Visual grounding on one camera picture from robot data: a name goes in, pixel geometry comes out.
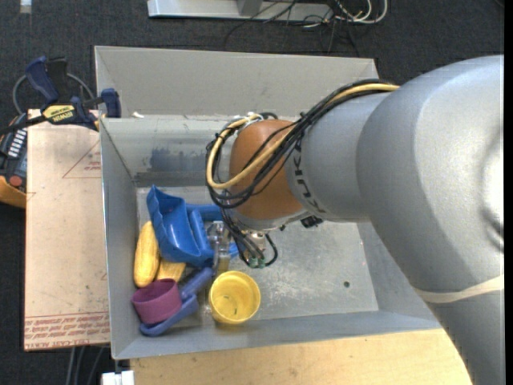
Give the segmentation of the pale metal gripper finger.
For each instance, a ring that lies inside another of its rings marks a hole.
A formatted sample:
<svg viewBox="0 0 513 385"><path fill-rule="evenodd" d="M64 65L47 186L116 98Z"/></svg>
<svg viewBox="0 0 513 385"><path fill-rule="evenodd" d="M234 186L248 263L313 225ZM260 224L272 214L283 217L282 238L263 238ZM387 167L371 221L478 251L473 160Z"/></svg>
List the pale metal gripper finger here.
<svg viewBox="0 0 513 385"><path fill-rule="evenodd" d="M212 249L212 269L217 271L222 243L222 222L214 221L207 229L208 243Z"/></svg>
<svg viewBox="0 0 513 385"><path fill-rule="evenodd" d="M230 254L230 232L225 230L222 234L221 243L220 243L220 271L226 272L229 270L229 264L231 261Z"/></svg>

